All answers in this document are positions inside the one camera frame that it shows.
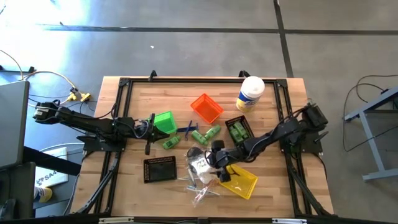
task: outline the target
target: yellow connector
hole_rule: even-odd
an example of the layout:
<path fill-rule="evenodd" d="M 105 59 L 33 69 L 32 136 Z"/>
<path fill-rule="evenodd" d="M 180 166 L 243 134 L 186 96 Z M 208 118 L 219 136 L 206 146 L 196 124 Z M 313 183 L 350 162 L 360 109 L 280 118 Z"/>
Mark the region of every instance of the yellow connector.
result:
<path fill-rule="evenodd" d="M 67 101 L 73 101 L 76 99 L 77 99 L 77 96 L 74 93 L 69 93 Z"/>
<path fill-rule="evenodd" d="M 89 100 L 91 96 L 89 93 L 80 93 L 80 95 L 81 95 L 80 101 L 82 102 Z"/>

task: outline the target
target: black tray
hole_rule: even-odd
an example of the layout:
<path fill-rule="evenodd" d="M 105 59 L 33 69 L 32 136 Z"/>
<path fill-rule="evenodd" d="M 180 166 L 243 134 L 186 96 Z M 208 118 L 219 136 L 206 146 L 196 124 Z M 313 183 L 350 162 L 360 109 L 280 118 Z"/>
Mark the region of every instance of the black tray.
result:
<path fill-rule="evenodd" d="M 177 165 L 175 156 L 167 156 L 144 160 L 144 183 L 175 180 Z"/>
<path fill-rule="evenodd" d="M 243 128 L 248 133 L 248 135 L 249 135 L 248 138 L 254 138 L 254 135 L 253 135 L 253 132 L 251 131 L 250 125 L 249 125 L 248 121 L 246 120 L 246 118 L 244 117 L 244 115 L 225 121 L 225 125 L 228 129 L 228 132 L 229 132 L 229 127 L 231 127 L 232 125 L 234 125 L 234 123 L 236 123 L 238 121 L 242 124 Z M 238 145 L 238 143 L 232 137 L 230 132 L 229 132 L 229 135 L 231 136 L 231 139 L 232 139 L 232 141 L 234 141 L 235 145 Z"/>

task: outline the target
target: yellow container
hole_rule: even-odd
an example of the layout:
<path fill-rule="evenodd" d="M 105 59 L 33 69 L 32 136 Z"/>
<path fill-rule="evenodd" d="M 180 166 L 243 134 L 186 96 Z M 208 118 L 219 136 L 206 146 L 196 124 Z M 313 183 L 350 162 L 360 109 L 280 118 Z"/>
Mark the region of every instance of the yellow container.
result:
<path fill-rule="evenodd" d="M 227 166 L 226 169 L 231 174 L 231 181 L 223 183 L 220 182 L 220 185 L 226 187 L 242 198 L 249 200 L 259 178 L 234 164 Z"/>

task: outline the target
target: gray floor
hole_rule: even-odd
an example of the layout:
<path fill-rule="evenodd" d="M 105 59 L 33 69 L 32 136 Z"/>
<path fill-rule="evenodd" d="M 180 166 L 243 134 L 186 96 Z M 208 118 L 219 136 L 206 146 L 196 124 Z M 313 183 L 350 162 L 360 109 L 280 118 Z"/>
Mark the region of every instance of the gray floor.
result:
<path fill-rule="evenodd" d="M 398 28 L 395 0 L 279 2 L 286 29 Z M 0 29 L 7 26 L 0 35 L 0 43 L 6 43 L 1 48 L 21 64 L 65 74 L 81 91 L 90 92 L 95 98 L 103 76 L 149 75 L 153 69 L 162 76 L 236 76 L 245 69 L 260 77 L 286 77 L 279 34 L 55 32 L 29 26 L 60 21 L 80 26 L 276 29 L 272 0 L 65 0 L 13 1 L 12 4 L 8 1 L 0 15 Z M 396 222 L 398 178 L 362 181 L 361 175 L 376 171 L 376 165 L 367 144 L 351 152 L 343 150 L 341 117 L 346 94 L 359 78 L 398 73 L 398 36 L 292 34 L 286 38 L 294 77 L 304 78 L 308 97 L 320 105 L 330 121 L 327 127 L 330 133 L 323 139 L 323 159 L 335 213 L 342 217 Z M 3 55 L 0 62 L 13 63 Z M 4 73 L 0 75 L 0 83 L 18 78 L 17 73 Z M 40 74 L 30 81 L 33 94 L 68 94 L 69 86 L 58 77 Z M 366 82 L 391 88 L 398 84 L 398 78 L 370 78 Z M 380 94 L 367 86 L 361 87 L 360 93 L 369 100 Z M 347 111 L 362 104 L 352 93 Z M 83 112 L 93 114 L 86 105 Z M 30 118 L 32 113 L 30 109 L 26 146 L 41 149 L 77 142 L 75 136 L 79 133 L 61 125 L 35 124 Z M 380 127 L 379 120 L 376 118 L 373 124 L 381 132 L 388 126 Z M 361 124 L 348 124 L 346 137 L 348 147 L 363 141 Z M 380 148 L 391 167 L 398 166 L 395 144 L 390 142 Z M 59 215 L 65 206 L 62 202 L 51 209 L 40 208 L 37 215 Z"/>

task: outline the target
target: orange container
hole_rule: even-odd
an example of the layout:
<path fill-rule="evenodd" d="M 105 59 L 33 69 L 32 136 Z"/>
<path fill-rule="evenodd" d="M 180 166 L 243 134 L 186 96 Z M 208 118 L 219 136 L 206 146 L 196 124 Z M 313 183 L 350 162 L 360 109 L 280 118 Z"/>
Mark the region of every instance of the orange container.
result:
<path fill-rule="evenodd" d="M 211 124 L 224 110 L 211 99 L 206 93 L 199 96 L 191 104 L 192 109 L 199 114 L 201 118 Z"/>

